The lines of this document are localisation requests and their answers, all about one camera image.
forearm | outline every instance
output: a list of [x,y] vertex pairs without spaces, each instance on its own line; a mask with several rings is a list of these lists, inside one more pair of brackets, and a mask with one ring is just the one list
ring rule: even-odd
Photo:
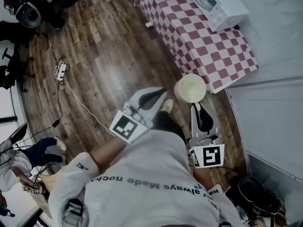
[[22,184],[28,184],[31,187],[34,185],[34,183],[16,166],[12,167],[12,171],[14,172],[14,174],[16,175],[16,177],[20,178],[20,182]]
[[193,177],[197,182],[201,183],[207,191],[214,186],[209,168],[194,168]]
[[94,148],[89,154],[102,172],[125,147],[126,145],[119,138],[114,138],[102,147]]

wooden floor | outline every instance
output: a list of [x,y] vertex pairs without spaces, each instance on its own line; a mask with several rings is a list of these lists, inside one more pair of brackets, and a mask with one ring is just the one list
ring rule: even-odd
[[[169,51],[147,22],[134,0],[79,0],[75,6],[62,11],[66,19],[63,29],[41,24],[39,29],[54,42],[57,58],[71,70],[66,79],[81,101],[109,126],[117,112],[132,94],[142,88],[162,86],[175,99],[173,88],[181,78]],[[23,94],[27,120],[32,133],[38,132],[60,117],[57,101],[57,81],[53,76],[56,61],[51,54],[51,42],[42,35],[34,37],[29,50],[21,49],[22,58],[34,57],[26,78]],[[102,146],[111,136],[84,109],[68,87],[60,86],[59,98],[63,117],[57,128],[35,136],[60,137],[67,145],[67,160],[83,151]],[[205,100],[220,117],[226,145],[225,165],[245,171],[244,156],[235,119],[224,92],[208,94]],[[189,133],[189,107],[175,100],[173,117]],[[213,170],[214,182],[228,186],[233,173]]]

red and white checkered tablecloth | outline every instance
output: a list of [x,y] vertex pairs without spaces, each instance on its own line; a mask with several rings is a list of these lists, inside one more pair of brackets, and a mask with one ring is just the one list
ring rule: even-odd
[[212,32],[192,0],[135,0],[162,35],[182,75],[201,76],[207,90],[217,93],[258,69],[240,30]]

black pants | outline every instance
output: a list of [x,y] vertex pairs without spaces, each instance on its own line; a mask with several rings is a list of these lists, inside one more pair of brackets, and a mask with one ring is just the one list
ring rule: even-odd
[[182,138],[184,143],[186,143],[182,128],[169,116],[168,112],[158,112],[154,121],[154,127],[156,130],[175,133]]
[[45,150],[49,146],[55,146],[57,144],[57,140],[54,138],[45,138],[40,140],[34,146],[27,149],[19,149],[22,151],[30,163],[32,164],[32,168],[36,166],[44,166],[49,162],[62,162],[62,157],[53,154],[46,154]]

white cable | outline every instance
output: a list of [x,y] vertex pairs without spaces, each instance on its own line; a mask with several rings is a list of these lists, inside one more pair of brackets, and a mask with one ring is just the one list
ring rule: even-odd
[[[57,80],[58,80],[58,77],[56,77],[56,76],[59,74],[58,72],[59,72],[59,70],[60,70],[61,62],[59,63],[58,66],[55,67],[55,69],[54,69],[54,71],[53,71],[53,75],[54,75],[54,77],[55,77]],[[104,127],[104,129],[106,129],[106,131],[107,131],[109,134],[115,136],[113,133],[111,133],[111,132],[107,129],[107,127],[106,127],[104,124],[102,124],[102,123],[98,120],[98,118],[97,118],[94,114],[91,113],[91,111],[90,111],[90,110],[81,102],[81,100],[74,94],[74,91],[72,90],[70,84],[65,80],[65,78],[63,78],[63,81],[68,85],[68,87],[70,88],[72,94],[78,99],[78,101],[80,102],[80,104],[81,104],[83,107],[85,107],[86,110],[87,110],[92,116],[95,117],[95,119],[97,120],[97,122],[98,122],[100,125],[102,125],[102,126]]]

